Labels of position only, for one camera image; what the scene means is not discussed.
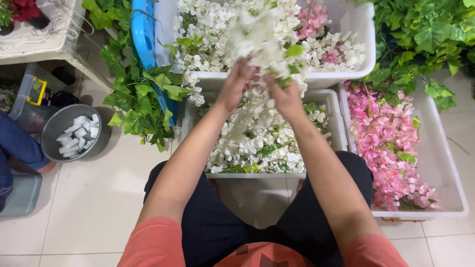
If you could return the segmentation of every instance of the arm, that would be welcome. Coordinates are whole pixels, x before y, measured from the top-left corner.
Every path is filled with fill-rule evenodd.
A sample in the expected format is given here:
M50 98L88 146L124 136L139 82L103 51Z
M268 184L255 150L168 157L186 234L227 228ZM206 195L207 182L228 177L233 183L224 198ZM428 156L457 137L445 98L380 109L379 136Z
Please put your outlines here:
M308 119L295 81L282 90L267 77L275 106L294 130L313 191L332 228L340 251L363 234L383 232L348 171Z
M254 69L248 60L237 62L215 104L181 142L158 175L145 201L137 224L153 217L168 217L181 223L186 204L194 192L219 133L241 101L244 86Z

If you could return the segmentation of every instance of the gray bucket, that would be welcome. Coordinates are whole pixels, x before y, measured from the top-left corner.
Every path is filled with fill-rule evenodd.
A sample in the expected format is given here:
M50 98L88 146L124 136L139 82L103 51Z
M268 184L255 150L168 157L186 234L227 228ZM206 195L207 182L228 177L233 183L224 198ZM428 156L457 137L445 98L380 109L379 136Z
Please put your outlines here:
M79 116L87 116L91 119L93 114L97 114L99 117L99 133L94 139L91 147L75 158L63 158L59 153L61 143L56 141L58 136L62 135L67 128L73 125L75 118ZM109 139L111 138L111 132L111 127L104 124L101 115L95 108L85 104L69 105L58 110L46 122L41 135L41 149L46 157L55 162L66 163L77 160L89 160L98 155L107 146L107 143L109 143Z

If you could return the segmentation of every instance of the orange t-shirt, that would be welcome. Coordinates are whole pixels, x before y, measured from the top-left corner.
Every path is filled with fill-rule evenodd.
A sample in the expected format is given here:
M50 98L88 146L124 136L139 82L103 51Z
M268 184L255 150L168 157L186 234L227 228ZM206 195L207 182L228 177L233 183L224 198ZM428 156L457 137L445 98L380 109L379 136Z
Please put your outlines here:
M347 267L408 267L392 243L376 234L357 237L342 255ZM137 225L117 267L132 266L185 267L180 225L166 217L151 218ZM258 242L239 247L214 267L259 266L306 267L313 264L291 248Z

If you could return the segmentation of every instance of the forearm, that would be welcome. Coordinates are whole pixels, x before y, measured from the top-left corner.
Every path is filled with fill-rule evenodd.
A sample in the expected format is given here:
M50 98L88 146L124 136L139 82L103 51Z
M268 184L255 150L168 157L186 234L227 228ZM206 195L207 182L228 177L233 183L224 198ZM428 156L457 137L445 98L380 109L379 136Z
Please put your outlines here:
M227 117L228 112L215 105L192 129L160 172L137 223L157 216L181 223L183 210Z
M340 249L366 233L382 234L358 186L306 117L291 122L313 191Z

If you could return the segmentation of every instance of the clear plastic box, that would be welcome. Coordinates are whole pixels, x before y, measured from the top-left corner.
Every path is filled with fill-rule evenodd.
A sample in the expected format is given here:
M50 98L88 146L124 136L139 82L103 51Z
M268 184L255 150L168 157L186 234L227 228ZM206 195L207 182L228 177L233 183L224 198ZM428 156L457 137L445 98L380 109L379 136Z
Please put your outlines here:
M213 102L218 97L219 91L203 91L206 103ZM326 105L326 114L329 117L328 130L332 135L328 138L332 142L334 151L347 151L347 142L343 118L338 106L338 98L335 91L331 89L310 89L305 93L304 104L316 103ZM186 102L185 116L181 128L181 140L192 130L199 121L198 109ZM207 173L208 178L297 178L304 179L305 173Z
M302 8L309 5L305 0L297 0ZM320 4L328 9L328 19L332 20L332 31L346 34L348 31L357 33L357 41L365 44L364 54L366 59L363 64L352 72L312 72L306 74L306 82L309 88L329 88L339 82L350 79L359 79L370 73L376 64L376 38L374 32L374 8L372 3L355 3L350 0L321 0ZM157 42L157 38L163 44L173 42L173 21L178 16L178 0L160 1L154 4L155 22L155 60L158 66L172 64L169 48L163 48ZM203 72L197 71L198 79L205 85L221 86L228 76L226 72Z
M346 134L348 136L348 151L356 153L350 109L346 99L345 86L338 85L338 98L343 115ZM417 168L421 179L436 189L443 211L381 211L374 210L376 217L400 219L434 219L437 217L464 217L468 214L468 203L464 189L457 172L457 167L448 146L447 138L440 121L434 100L424 92L424 83L418 82L413 97L414 115L420 123L420 142L416 148L418 153Z
M61 90L72 92L72 87L65 85L49 72L38 66L36 62L28 63L25 75L21 81L17 100L9 116L15 120L23 130L32 134L40 133L46 121L59 110L59 108L52 105L38 105L43 95L42 87L37 86L37 83L34 85L35 77L46 82L46 87L54 92Z

